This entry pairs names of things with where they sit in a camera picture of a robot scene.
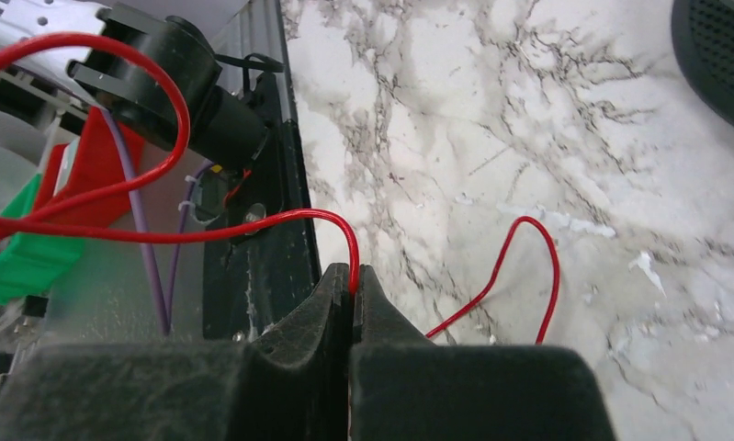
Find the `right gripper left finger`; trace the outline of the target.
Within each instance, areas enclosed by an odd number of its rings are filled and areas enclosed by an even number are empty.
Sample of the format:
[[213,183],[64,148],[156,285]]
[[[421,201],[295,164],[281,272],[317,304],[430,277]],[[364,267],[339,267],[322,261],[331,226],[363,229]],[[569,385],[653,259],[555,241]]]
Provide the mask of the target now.
[[57,345],[0,393],[0,440],[344,440],[348,266],[252,342]]

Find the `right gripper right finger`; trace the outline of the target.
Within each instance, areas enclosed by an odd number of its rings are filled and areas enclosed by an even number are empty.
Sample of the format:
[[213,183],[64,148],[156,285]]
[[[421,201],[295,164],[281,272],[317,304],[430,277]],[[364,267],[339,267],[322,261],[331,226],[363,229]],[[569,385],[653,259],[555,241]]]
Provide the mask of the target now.
[[546,345],[436,345],[361,267],[349,357],[355,440],[612,440],[582,357]]

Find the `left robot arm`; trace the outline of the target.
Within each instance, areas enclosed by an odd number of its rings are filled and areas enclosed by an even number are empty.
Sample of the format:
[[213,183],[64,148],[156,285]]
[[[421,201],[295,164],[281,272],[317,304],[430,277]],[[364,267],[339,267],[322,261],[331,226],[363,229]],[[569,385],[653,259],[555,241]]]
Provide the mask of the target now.
[[[178,17],[154,17],[133,6],[89,1],[0,1],[0,50],[56,32],[103,36],[124,43],[153,61],[174,81],[190,117],[190,150],[226,169],[242,169],[268,144],[270,123],[247,97],[219,86],[229,64],[280,73],[281,62],[263,54],[243,59],[216,53],[204,34]],[[146,141],[173,150],[175,108],[162,87],[141,67],[113,52],[68,44],[19,57],[17,65],[53,82],[114,118]]]

